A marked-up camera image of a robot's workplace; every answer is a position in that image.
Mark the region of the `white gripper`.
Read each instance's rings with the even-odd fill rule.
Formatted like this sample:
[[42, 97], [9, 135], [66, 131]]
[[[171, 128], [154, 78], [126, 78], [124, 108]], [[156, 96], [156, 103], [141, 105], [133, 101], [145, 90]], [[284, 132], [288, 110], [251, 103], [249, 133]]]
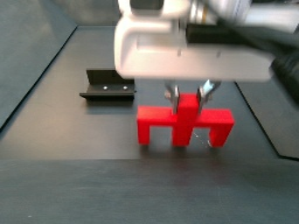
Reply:
[[[207, 80], [199, 111], [220, 81], [265, 81], [272, 56], [217, 25], [216, 16], [243, 20], [248, 0], [117, 0], [114, 67], [125, 78]], [[164, 83], [177, 113], [179, 86]]]

